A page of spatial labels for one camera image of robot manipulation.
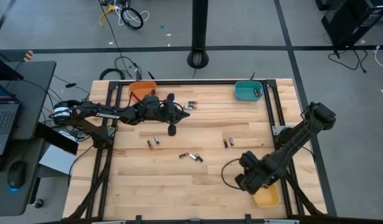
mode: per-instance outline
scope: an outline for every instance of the pole base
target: pole base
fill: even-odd
[[[191,68],[204,68],[208,65],[209,57],[205,50],[192,49],[187,57],[187,63]]]

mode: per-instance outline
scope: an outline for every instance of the laptop keyboard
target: laptop keyboard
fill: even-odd
[[[15,111],[0,110],[0,134],[7,134],[10,131],[12,120],[15,116]]]

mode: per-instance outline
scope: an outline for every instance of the teal bowl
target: teal bowl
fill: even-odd
[[[238,81],[235,83],[235,99],[238,101],[258,101],[263,96],[263,85],[255,81]]]

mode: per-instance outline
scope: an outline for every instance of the monitor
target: monitor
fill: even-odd
[[[0,61],[0,80],[23,80],[24,77]]]

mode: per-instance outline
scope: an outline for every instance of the metal bracket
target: metal bracket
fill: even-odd
[[[299,224],[298,220],[264,220],[265,224]]]
[[[109,127],[109,128],[107,128],[106,131],[107,131],[108,136],[112,136],[112,134],[115,132],[115,128]]]
[[[293,126],[272,126],[273,134],[277,136],[285,128],[293,128]]]
[[[135,224],[141,224],[141,215],[136,216]]]
[[[108,91],[117,88],[118,85],[119,85],[119,82],[113,82],[113,81],[110,81],[110,83],[108,84]]]
[[[190,224],[201,224],[201,220],[190,220]]]
[[[269,85],[272,88],[277,88],[276,80],[266,80],[266,84]]]
[[[252,224],[251,214],[245,214],[245,224]]]

